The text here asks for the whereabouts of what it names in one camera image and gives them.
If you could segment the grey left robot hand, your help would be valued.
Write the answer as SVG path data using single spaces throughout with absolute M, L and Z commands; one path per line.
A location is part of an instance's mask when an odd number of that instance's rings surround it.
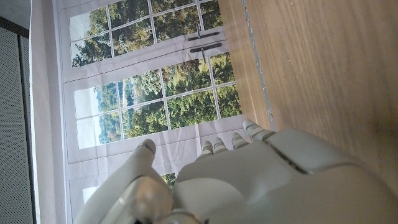
M 169 188 L 143 140 L 93 193 L 76 223 L 396 223 L 396 194 L 359 159 L 300 129 L 243 122 L 205 142 Z

